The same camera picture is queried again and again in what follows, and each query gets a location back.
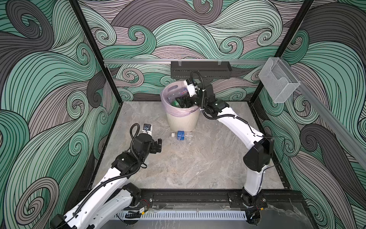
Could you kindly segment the green bottle yellow cap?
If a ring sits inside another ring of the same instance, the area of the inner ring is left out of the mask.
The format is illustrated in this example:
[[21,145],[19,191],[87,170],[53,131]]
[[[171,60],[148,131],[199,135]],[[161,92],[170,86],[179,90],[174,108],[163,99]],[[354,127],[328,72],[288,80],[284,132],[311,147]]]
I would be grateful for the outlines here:
[[181,108],[181,106],[177,100],[173,100],[171,102],[171,106],[176,107],[176,108]]

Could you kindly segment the clear Ganten bottle white cap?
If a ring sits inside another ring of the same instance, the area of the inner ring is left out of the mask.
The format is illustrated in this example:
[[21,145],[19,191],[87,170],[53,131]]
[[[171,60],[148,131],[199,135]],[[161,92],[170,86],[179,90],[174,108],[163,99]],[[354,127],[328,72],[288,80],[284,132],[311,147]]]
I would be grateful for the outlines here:
[[187,95],[187,93],[188,93],[188,90],[186,88],[177,88],[176,90],[172,91],[170,98],[176,99],[176,98]]

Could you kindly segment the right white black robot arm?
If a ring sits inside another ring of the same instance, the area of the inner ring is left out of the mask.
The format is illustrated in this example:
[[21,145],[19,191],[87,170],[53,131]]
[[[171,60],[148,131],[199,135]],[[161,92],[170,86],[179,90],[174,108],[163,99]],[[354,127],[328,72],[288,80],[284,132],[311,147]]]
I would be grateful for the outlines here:
[[274,139],[251,127],[227,102],[217,99],[211,84],[197,84],[190,80],[179,81],[178,84],[172,89],[173,104],[180,108],[197,107],[205,118],[219,121],[244,143],[248,152],[243,157],[247,167],[243,195],[252,205],[261,193],[264,173],[274,151]]

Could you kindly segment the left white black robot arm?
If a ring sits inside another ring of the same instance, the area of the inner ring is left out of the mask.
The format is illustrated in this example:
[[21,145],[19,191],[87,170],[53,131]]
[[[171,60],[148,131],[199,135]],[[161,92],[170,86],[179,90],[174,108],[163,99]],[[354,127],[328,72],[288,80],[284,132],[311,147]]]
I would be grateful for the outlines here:
[[127,151],[112,162],[103,179],[70,211],[56,215],[52,229],[98,229],[118,212],[139,207],[141,190],[129,178],[146,168],[149,154],[162,151],[162,139],[153,140],[147,133],[135,136]]

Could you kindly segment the blue label bottle white cap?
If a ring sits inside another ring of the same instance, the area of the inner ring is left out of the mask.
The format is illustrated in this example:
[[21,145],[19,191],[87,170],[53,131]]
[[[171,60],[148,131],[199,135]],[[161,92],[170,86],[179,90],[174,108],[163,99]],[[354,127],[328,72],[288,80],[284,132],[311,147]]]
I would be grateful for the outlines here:
[[177,131],[177,132],[171,133],[171,137],[176,138],[179,141],[192,140],[193,139],[193,133],[192,132],[185,132],[185,131]]

